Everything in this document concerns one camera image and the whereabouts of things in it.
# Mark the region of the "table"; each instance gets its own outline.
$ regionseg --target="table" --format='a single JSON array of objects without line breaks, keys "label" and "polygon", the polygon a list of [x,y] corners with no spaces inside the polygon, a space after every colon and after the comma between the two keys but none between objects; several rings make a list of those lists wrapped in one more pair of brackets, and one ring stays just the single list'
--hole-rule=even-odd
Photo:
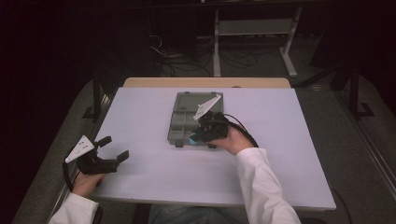
[{"label": "table", "polygon": [[284,78],[129,78],[117,92],[97,139],[113,138],[99,150],[101,158],[114,158],[126,149],[131,157],[93,197],[242,206],[231,154],[221,148],[176,148],[166,140],[178,91],[220,91],[225,112],[240,119],[259,146],[268,148],[290,204],[296,209],[334,209],[298,99],[288,84]]}]

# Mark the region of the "plastic case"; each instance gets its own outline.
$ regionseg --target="plastic case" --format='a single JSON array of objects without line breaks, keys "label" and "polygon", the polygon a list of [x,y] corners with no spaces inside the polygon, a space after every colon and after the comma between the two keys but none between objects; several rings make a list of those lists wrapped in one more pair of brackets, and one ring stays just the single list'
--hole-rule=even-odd
[{"label": "plastic case", "polygon": [[[178,92],[175,106],[172,112],[171,124],[169,126],[168,141],[176,147],[191,145],[191,131],[196,129],[198,120],[194,120],[198,105],[213,99],[216,95],[221,98],[212,106],[212,112],[224,112],[222,92]],[[206,146],[207,143],[198,142],[195,146]]]}]

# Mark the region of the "person's left hand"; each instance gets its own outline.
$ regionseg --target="person's left hand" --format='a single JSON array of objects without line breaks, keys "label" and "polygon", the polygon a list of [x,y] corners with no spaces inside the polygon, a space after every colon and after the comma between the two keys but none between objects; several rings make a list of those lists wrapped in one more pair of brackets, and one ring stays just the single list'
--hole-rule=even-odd
[{"label": "person's left hand", "polygon": [[106,174],[99,175],[84,175],[82,172],[78,173],[74,182],[72,193],[82,197],[89,197],[96,187],[96,184],[101,181]]}]

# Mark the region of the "sleeve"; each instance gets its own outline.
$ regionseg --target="sleeve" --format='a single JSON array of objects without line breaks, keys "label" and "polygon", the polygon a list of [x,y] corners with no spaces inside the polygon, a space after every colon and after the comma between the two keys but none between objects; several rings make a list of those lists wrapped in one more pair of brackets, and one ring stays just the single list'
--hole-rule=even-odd
[{"label": "sleeve", "polygon": [[97,207],[98,203],[71,193],[59,210],[52,216],[49,224],[92,224]]},{"label": "sleeve", "polygon": [[236,160],[249,223],[301,223],[283,196],[265,149],[247,148]]}]

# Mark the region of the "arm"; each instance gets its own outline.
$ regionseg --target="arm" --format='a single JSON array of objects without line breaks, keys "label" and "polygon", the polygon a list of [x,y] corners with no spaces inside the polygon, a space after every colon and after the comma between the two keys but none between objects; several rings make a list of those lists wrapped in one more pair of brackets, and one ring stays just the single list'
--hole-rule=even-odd
[{"label": "arm", "polygon": [[242,194],[250,223],[300,223],[286,202],[282,188],[269,165],[267,151],[253,145],[236,129],[229,127],[228,136],[212,142],[236,156]]},{"label": "arm", "polygon": [[87,197],[93,192],[96,183],[104,178],[100,175],[84,175],[80,173],[75,180],[72,193],[62,204],[61,208],[50,219],[49,224],[92,223],[98,203]]}]

